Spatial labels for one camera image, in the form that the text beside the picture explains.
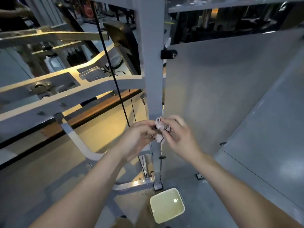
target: plastic container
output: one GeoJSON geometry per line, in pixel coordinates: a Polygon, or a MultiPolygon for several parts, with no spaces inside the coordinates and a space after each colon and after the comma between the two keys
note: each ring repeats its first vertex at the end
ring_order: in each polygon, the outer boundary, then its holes
{"type": "Polygon", "coordinates": [[[181,215],[185,206],[179,191],[172,188],[150,198],[150,207],[156,223],[161,224],[181,215]]]}

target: white rag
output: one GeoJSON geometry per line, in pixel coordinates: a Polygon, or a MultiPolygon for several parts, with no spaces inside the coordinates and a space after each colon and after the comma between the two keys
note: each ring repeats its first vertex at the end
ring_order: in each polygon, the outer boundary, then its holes
{"type": "Polygon", "coordinates": [[[163,144],[165,141],[165,138],[162,135],[160,130],[167,130],[168,132],[171,132],[171,127],[167,124],[162,123],[160,118],[156,119],[155,125],[156,125],[156,128],[158,129],[158,131],[157,131],[157,134],[154,136],[154,138],[158,143],[163,144]]]}

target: metal column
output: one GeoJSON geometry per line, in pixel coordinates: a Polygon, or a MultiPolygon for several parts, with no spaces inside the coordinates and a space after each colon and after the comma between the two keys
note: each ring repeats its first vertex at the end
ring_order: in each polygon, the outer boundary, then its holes
{"type": "MultiPolygon", "coordinates": [[[[162,114],[165,0],[133,0],[141,74],[145,83],[147,117],[155,120],[162,114]]],[[[154,189],[162,188],[161,144],[151,143],[154,166],[154,189]]]]}

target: yellow liquid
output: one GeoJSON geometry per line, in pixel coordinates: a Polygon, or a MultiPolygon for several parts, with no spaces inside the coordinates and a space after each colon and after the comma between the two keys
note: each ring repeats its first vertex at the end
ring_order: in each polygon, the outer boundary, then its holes
{"type": "Polygon", "coordinates": [[[184,204],[176,189],[164,191],[150,200],[155,221],[159,224],[184,212],[184,204]]]}

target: finger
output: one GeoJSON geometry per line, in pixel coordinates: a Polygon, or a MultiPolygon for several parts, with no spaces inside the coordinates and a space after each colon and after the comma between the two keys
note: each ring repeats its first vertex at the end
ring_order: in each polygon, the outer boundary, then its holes
{"type": "Polygon", "coordinates": [[[143,120],[140,122],[135,122],[133,126],[140,126],[140,125],[148,125],[148,126],[155,126],[154,120],[143,120]]]}
{"type": "Polygon", "coordinates": [[[151,129],[148,125],[140,125],[138,126],[140,133],[154,135],[156,132],[151,129]]]}
{"type": "Polygon", "coordinates": [[[184,121],[184,119],[182,119],[181,116],[179,116],[179,115],[171,115],[171,116],[169,116],[169,118],[176,120],[183,127],[187,126],[187,124],[184,121]]]}
{"type": "Polygon", "coordinates": [[[161,117],[161,121],[169,125],[177,135],[181,135],[183,127],[176,120],[161,117]]]}
{"type": "Polygon", "coordinates": [[[163,136],[165,137],[166,141],[169,143],[170,147],[173,148],[176,144],[174,138],[167,130],[161,130],[163,136]]]}

